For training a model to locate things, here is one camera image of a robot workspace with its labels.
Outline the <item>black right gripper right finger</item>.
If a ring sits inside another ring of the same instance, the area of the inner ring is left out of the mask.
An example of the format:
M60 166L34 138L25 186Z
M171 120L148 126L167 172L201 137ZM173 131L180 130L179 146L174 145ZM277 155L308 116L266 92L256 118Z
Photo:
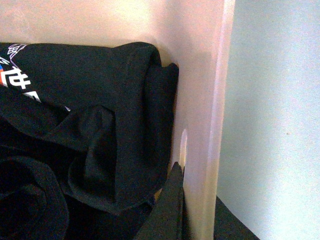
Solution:
M215 203L214 240L259 240L259 238L246 227L226 207L217 196Z

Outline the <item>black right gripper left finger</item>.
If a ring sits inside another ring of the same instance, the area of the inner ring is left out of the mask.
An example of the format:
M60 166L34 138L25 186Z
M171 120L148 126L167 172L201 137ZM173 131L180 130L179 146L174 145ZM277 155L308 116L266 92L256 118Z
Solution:
M181 240L183 232L184 174L175 162L149 217L136 240Z

